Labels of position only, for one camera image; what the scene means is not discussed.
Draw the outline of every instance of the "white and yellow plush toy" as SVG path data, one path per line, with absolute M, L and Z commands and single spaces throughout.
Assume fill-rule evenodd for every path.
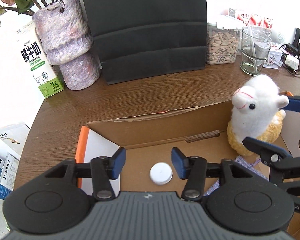
M 251 78 L 232 96 L 232 116 L 228 123 L 228 142 L 240 155 L 251 155 L 242 144 L 245 137 L 273 143 L 279 136 L 287 106 L 287 96 L 266 75 Z

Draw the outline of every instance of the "glass cup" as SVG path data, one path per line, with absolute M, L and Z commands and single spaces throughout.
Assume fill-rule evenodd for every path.
M 267 60 L 272 39 L 269 30 L 261 27 L 248 26 L 242 30 L 240 68 L 247 74 L 257 76 Z

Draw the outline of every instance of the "textured ceramic vase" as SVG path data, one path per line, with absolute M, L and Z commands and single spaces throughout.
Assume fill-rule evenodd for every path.
M 69 89 L 81 90 L 91 86 L 100 77 L 100 62 L 88 51 L 60 65 L 60 71 Z
M 93 44 L 80 0 L 58 1 L 37 11 L 32 20 L 51 65 L 61 65 L 86 53 Z

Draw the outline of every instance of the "wooden table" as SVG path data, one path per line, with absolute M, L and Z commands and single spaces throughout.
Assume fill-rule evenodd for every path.
M 202 106 L 231 99 L 251 76 L 234 64 L 206 65 L 206 69 L 168 74 L 114 85 L 100 78 L 81 90 L 64 91 L 46 99 L 24 147 L 15 188 L 66 158 L 73 158 L 81 126 L 90 121 Z M 280 87 L 300 94 L 300 76 L 280 68 L 263 69 Z

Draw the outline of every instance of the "white speaker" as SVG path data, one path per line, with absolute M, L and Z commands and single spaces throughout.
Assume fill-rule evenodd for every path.
M 280 30 L 272 29 L 270 38 L 273 40 L 274 43 L 284 43 L 284 34 Z

